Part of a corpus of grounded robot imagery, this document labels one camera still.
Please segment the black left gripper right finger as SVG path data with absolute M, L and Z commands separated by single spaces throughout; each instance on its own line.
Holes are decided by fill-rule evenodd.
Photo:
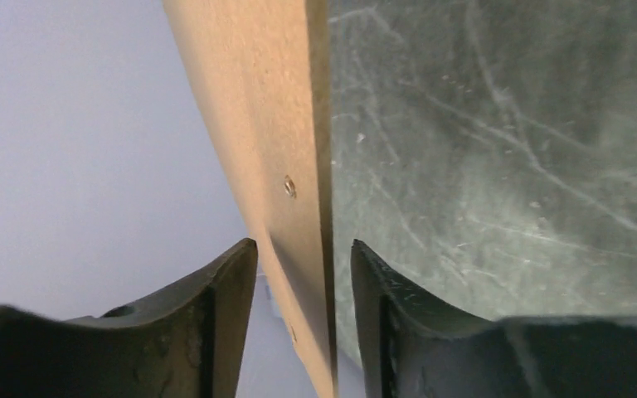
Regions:
M 637 397 L 637 316 L 489 321 L 353 242 L 358 346 L 370 397 Z

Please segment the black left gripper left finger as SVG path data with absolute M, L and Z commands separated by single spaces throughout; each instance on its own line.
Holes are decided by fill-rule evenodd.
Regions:
M 101 317 L 56 321 L 0 305 L 0 397 L 232 397 L 258 250 L 210 264 Z

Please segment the brown cardboard backing board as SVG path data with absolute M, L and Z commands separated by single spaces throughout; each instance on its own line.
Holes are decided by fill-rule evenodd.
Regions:
M 328 6 L 163 7 L 294 350 L 317 394 L 335 397 Z

